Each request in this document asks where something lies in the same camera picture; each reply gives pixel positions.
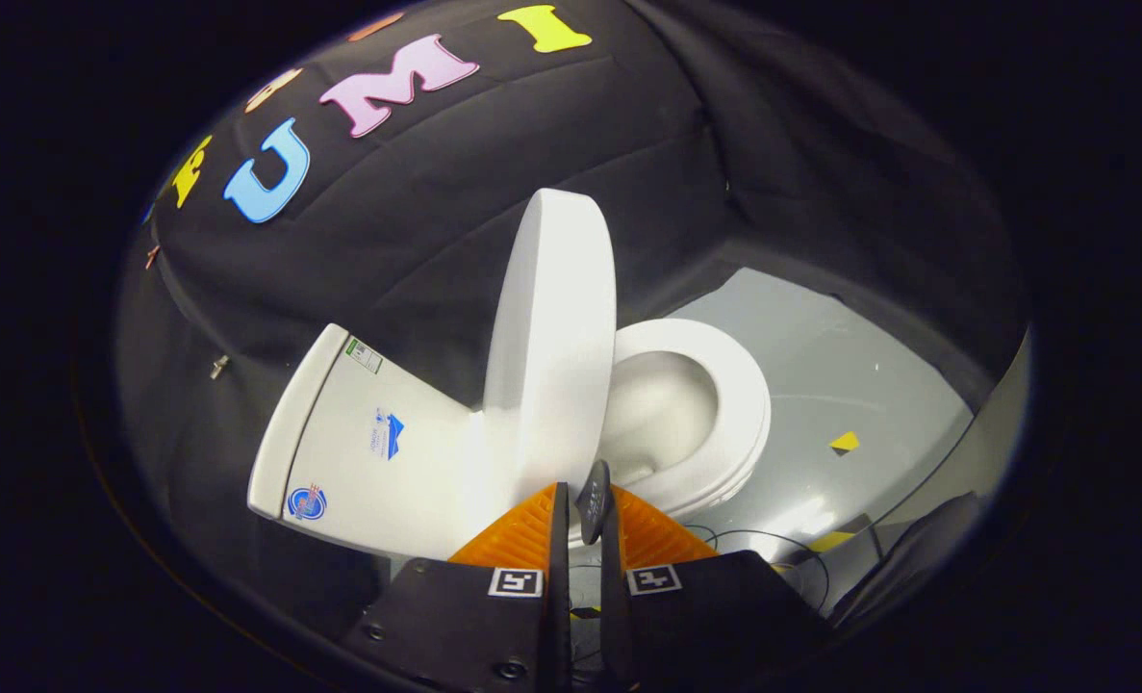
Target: pink letter m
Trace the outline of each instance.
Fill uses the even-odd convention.
[[[328,89],[320,104],[337,102],[352,119],[352,136],[361,137],[391,118],[391,108],[370,104],[370,98],[392,104],[412,104],[416,97],[412,75],[420,75],[421,91],[436,91],[473,74],[481,65],[452,56],[437,40],[426,35],[395,53],[387,74],[355,74]]]

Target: metal clip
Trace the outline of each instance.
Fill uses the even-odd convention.
[[[223,355],[220,358],[216,358],[215,364],[210,364],[210,380],[216,380],[219,377],[219,371],[224,370],[224,366],[228,364],[228,355]]]

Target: yellow letter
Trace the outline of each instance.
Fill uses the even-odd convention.
[[[207,139],[202,140],[202,144],[199,145],[195,151],[193,151],[193,154],[190,154],[190,158],[186,159],[186,162],[183,163],[180,169],[178,169],[178,172],[174,175],[174,187],[178,188],[178,209],[182,209],[182,206],[185,203],[186,195],[190,194],[190,188],[192,188],[193,184],[195,184],[199,179],[199,167],[202,166],[202,159],[204,159],[204,153],[202,153],[202,151],[209,142],[210,135],[207,136]]]
[[[537,53],[565,51],[566,48],[579,48],[592,43],[592,37],[580,34],[573,27],[568,27],[562,19],[554,17],[553,5],[531,5],[528,8],[498,15],[498,18],[525,27],[528,34],[532,34],[532,39],[536,39],[532,49]]]

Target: toilet seat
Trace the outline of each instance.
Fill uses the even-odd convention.
[[[619,330],[613,368],[633,356],[661,352],[685,356],[706,370],[716,389],[716,420],[684,460],[625,487],[679,518],[732,499],[742,490],[767,441],[772,397],[750,352],[719,329],[695,321],[662,319]],[[578,526],[571,527],[571,543],[582,543]]]

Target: yellow letter i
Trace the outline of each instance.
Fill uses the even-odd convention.
[[[537,53],[565,51],[592,43],[592,37],[568,27],[562,19],[553,16],[553,5],[531,5],[498,15],[501,22],[514,22],[536,39],[532,49]]]

